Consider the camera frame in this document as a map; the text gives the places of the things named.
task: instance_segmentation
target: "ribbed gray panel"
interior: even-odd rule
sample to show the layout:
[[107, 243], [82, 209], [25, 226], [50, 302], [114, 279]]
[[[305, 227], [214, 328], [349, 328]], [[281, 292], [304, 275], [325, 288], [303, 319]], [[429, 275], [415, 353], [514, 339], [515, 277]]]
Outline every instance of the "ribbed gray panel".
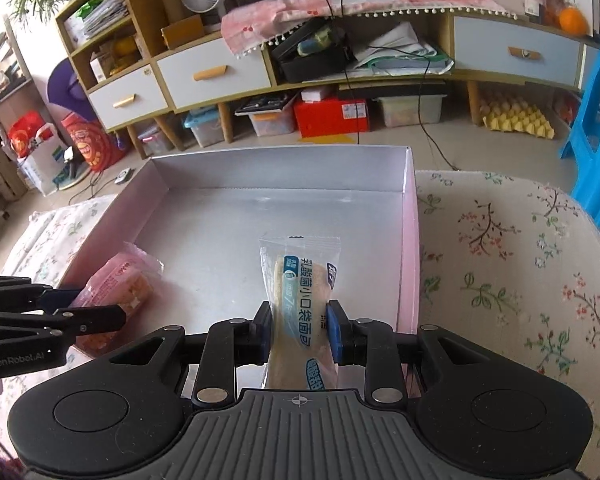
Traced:
[[[304, 397], [298, 403], [298, 395]], [[193, 418], [164, 456], [115, 480], [476, 480], [440, 460], [398, 413], [353, 392], [247, 391]], [[578, 480], [571, 471], [547, 477]], [[45, 477], [29, 474], [27, 480]]]

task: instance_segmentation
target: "metal pivot screw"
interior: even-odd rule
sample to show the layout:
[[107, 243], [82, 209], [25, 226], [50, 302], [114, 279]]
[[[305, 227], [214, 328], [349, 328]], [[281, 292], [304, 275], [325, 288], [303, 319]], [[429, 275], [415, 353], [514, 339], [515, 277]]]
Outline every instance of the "metal pivot screw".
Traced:
[[222, 388], [204, 388], [196, 395], [200, 402], [206, 402], [207, 404], [222, 402], [228, 396], [229, 394]]
[[402, 400], [402, 394], [395, 388], [378, 388], [373, 391], [371, 397], [375, 402], [382, 402], [383, 404], [393, 404]]

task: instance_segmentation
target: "stool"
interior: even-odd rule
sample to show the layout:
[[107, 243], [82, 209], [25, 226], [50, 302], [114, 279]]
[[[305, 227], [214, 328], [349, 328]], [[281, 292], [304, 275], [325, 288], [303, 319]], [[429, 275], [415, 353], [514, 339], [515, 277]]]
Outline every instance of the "stool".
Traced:
[[593, 150], [587, 137], [599, 137], [600, 124], [596, 122], [600, 104], [600, 52], [587, 83], [578, 115], [571, 127], [567, 142], [560, 150], [560, 158], [574, 154], [578, 177], [571, 196], [595, 219], [600, 228], [600, 143]]

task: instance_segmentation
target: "white drawer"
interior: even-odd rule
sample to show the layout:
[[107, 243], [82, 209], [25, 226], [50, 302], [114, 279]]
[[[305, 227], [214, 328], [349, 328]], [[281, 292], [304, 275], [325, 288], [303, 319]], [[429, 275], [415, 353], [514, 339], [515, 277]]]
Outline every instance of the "white drawer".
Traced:
[[[200, 79], [201, 72], [225, 66], [224, 73]], [[236, 59], [223, 39], [165, 57], [158, 61], [158, 68], [177, 109], [271, 86], [259, 50]]]
[[154, 69], [143, 66], [89, 95], [105, 129], [168, 108]]
[[[513, 23], [457, 16], [456, 68], [484, 70], [576, 86], [580, 43], [558, 34]], [[524, 59], [509, 48], [537, 52]]]
[[584, 46], [584, 58], [582, 59], [582, 80], [579, 81], [578, 85], [578, 88], [581, 90], [584, 90], [589, 83], [591, 70], [593, 69], [593, 65], [596, 63], [596, 58], [598, 57], [599, 52], [600, 50], [594, 46], [589, 46], [587, 44]]

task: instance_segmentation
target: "purple object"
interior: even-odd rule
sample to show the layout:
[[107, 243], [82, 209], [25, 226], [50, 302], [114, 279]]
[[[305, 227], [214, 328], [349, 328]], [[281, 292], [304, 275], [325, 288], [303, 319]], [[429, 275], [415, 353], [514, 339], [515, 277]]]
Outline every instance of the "purple object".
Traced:
[[98, 118], [68, 58], [63, 59], [49, 76], [49, 81], [46, 83], [46, 97], [50, 103], [67, 108], [87, 121]]

